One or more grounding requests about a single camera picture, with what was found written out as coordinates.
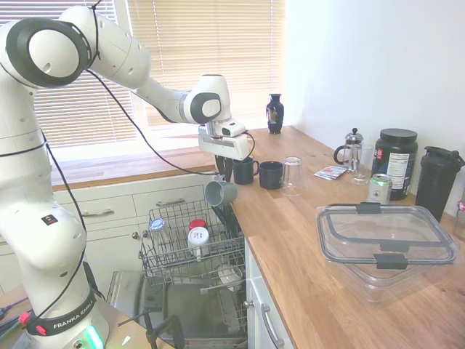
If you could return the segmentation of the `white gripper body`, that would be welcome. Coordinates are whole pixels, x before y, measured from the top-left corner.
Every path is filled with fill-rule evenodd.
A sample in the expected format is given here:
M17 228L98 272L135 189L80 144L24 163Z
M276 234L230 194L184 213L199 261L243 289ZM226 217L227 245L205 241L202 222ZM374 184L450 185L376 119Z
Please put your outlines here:
M211 121L198 128L199 148L215 156L244 160L250 154L246 127L238 121Z

